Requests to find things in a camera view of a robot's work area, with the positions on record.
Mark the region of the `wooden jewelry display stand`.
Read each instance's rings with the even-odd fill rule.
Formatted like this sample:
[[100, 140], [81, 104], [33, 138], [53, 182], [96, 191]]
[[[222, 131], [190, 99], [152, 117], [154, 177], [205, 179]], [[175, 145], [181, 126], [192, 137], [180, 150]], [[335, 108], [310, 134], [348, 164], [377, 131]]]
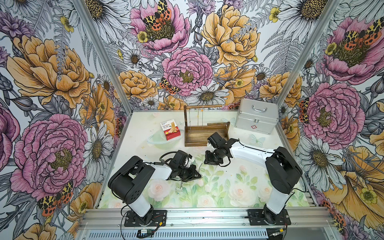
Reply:
[[226, 123], [208, 123], [204, 125], [191, 126], [188, 124], [187, 111], [190, 109], [209, 109], [219, 108], [222, 105], [205, 105], [205, 106], [184, 106], [185, 118], [185, 147], [203, 147], [208, 143], [208, 138], [214, 133], [218, 133], [225, 140], [229, 139], [230, 122]]

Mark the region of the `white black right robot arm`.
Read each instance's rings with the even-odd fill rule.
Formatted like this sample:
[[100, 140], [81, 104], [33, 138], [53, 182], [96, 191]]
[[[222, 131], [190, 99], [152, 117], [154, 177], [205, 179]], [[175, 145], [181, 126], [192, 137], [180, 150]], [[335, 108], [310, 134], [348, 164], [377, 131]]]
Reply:
[[206, 165], [219, 166], [227, 157], [229, 161], [232, 158], [243, 159], [266, 168], [273, 189], [261, 211], [249, 212], [248, 218], [251, 225], [288, 224], [286, 203], [302, 177], [303, 170], [286, 148], [260, 149], [233, 138], [225, 140], [219, 133], [208, 137], [207, 147], [209, 149], [206, 151], [204, 162]]

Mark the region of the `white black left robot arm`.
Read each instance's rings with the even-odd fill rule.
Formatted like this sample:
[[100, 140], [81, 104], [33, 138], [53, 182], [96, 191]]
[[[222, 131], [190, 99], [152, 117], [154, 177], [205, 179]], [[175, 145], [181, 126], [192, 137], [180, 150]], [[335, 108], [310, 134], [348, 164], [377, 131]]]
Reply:
[[109, 179], [112, 194], [123, 201], [130, 210], [124, 217], [126, 227], [158, 226], [167, 212], [155, 211], [143, 196], [150, 180], [190, 182], [202, 178], [193, 156], [178, 150], [163, 154], [157, 162], [145, 162], [138, 156], [131, 157]]

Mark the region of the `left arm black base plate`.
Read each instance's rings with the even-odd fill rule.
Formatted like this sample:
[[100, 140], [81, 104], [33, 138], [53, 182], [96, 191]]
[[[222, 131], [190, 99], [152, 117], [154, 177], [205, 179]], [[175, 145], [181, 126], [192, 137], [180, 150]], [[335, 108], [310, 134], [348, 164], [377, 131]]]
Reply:
[[167, 221], [167, 210], [152, 210], [140, 217], [133, 210], [126, 213], [124, 218], [125, 227], [165, 227]]

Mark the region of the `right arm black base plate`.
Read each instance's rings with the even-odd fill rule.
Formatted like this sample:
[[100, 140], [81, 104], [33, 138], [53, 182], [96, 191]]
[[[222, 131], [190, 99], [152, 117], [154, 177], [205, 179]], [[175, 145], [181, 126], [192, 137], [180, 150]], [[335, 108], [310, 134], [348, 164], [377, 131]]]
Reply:
[[286, 209], [277, 215], [268, 209], [249, 209], [247, 214], [246, 218], [251, 226], [289, 226], [292, 224]]

